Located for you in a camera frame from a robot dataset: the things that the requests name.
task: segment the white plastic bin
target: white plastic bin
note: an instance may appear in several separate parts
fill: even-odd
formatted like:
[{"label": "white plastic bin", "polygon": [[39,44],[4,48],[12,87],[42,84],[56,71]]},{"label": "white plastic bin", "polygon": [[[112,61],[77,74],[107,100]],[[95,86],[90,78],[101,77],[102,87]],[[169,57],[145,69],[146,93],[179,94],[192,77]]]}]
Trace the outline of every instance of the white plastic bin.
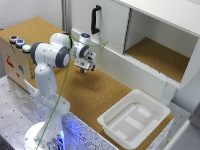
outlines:
[{"label": "white plastic bin", "polygon": [[135,149],[169,113],[169,108],[135,89],[97,120],[105,133],[118,144],[126,149]]}]

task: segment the black handle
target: black handle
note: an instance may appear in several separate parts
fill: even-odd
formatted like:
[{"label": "black handle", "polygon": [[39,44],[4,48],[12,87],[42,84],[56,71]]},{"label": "black handle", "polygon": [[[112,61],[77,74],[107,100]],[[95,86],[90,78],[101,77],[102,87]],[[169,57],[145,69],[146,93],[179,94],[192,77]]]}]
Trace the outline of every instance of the black handle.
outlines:
[{"label": "black handle", "polygon": [[92,24],[91,24],[91,30],[92,34],[98,33],[100,30],[96,28],[96,12],[101,10],[101,7],[96,5],[96,8],[92,10]]}]

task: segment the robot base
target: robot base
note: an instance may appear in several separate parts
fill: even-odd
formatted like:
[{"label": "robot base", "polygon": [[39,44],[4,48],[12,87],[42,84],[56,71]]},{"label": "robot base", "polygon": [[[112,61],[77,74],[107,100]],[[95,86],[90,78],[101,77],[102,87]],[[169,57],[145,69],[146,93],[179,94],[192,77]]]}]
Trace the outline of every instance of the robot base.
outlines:
[{"label": "robot base", "polygon": [[[26,132],[25,137],[24,137],[24,150],[36,150],[38,144],[34,141],[34,138],[37,135],[37,133],[40,131],[43,125],[44,125],[44,122],[35,124]],[[44,148],[38,147],[37,150],[49,150],[49,148],[47,146]]]}]

